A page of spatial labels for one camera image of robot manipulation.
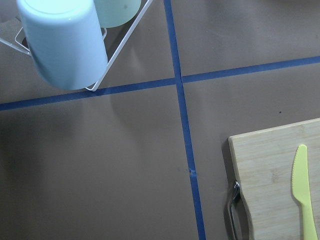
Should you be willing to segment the yellow-green plastic knife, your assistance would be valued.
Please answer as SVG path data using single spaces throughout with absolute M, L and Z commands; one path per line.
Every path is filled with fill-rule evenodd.
M 303 239 L 317 240 L 318 235 L 315 226 L 309 182 L 308 148 L 304 144 L 300 144 L 295 152 L 292 166 L 291 189 L 302 211 Z

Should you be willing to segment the long blue tape strip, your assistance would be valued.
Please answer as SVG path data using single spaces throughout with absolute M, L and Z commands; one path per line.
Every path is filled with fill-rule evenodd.
M 193 208 L 194 208 L 195 221 L 196 221 L 196 227 L 197 227 L 197 234 L 198 234 L 199 240 L 205 240 L 206 231 L 205 231 L 201 197 L 200 197 L 200 191 L 199 191 L 199 185 L 198 185 L 198 174 L 197 174 L 197 169 L 195 164 L 192 138 L 191 138 L 191 132 L 190 132 L 184 83 L 182 80 L 181 63 L 180 63 L 180 56 L 178 51 L 178 42 L 177 42 L 177 36 L 176 36 L 172 1 L 165 0 L 163 3 L 164 3 L 164 9 L 165 9 L 165 15 L 166 15 L 166 21 L 167 21 L 171 57 L 173 62 L 174 79 L 175 79 L 175 86 L 177 91 L 177 99 L 178 99 L 180 120 L 181 120 L 182 132 L 183 132 L 183 140 L 184 140 L 184 146 L 185 146 L 188 174 L 189 174 L 189 180 L 190 180 L 190 188 L 192 193 Z

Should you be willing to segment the bamboo cutting board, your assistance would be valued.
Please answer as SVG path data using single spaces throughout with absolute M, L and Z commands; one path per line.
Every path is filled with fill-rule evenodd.
M 319 239 L 319 119 L 233 135 L 228 142 L 251 240 L 303 240 L 302 209 L 292 193 L 292 169 L 298 146 L 307 146 L 310 196 Z

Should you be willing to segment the crossing blue tape strip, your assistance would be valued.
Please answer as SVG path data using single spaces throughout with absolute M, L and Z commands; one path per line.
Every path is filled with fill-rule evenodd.
M 258 72 L 266 72 L 266 71 L 274 71 L 279 69 L 285 68 L 293 68 L 298 66 L 304 65 L 313 65 L 318 64 L 320 62 L 319 56 L 312 56 L 312 57 L 305 57 L 305 58 L 298 58 L 298 59 L 290 59 L 285 61 L 278 61 L 278 62 L 271 62 L 271 63 L 264 63 L 264 64 L 257 64 L 251 66 L 244 66 L 244 67 L 237 67 L 231 69 L 224 69 L 219 71 L 211 71 L 199 74 L 192 74 L 181 76 L 180 81 L 183 84 L 192 83 L 192 82 L 199 82 L 199 81 L 206 81 L 206 80 L 213 80 L 213 79 L 220 79 L 238 75 L 246 75 Z M 125 84 L 113 87 L 106 87 L 106 88 L 99 88 L 96 91 L 79 91 L 79 92 L 72 92 L 66 94 L 59 94 L 47 97 L 40 97 L 40 98 L 33 98 L 21 101 L 14 101 L 14 102 L 7 102 L 2 103 L 0 105 L 1 111 L 8 111 L 14 109 L 21 109 L 21 108 L 28 108 L 28 107 L 35 107 L 47 104 L 55 104 L 85 98 L 92 98 L 104 95 L 112 95 L 112 94 L 119 94 L 125 92 L 133 92 L 145 89 L 152 89 L 152 88 L 159 88 L 159 87 L 166 87 L 175 85 L 178 81 L 173 78 L 165 78 L 147 82 L 138 82 L 132 84 Z

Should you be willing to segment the mint green plastic cup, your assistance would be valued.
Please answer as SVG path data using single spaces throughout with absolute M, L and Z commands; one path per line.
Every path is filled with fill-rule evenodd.
M 114 28 L 130 21 L 140 9 L 141 0 L 94 0 L 101 28 Z

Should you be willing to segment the light blue plastic cup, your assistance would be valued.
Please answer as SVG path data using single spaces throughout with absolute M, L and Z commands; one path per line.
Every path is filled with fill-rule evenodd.
M 48 84 L 79 90 L 101 80 L 108 57 L 92 0 L 18 0 L 35 68 Z

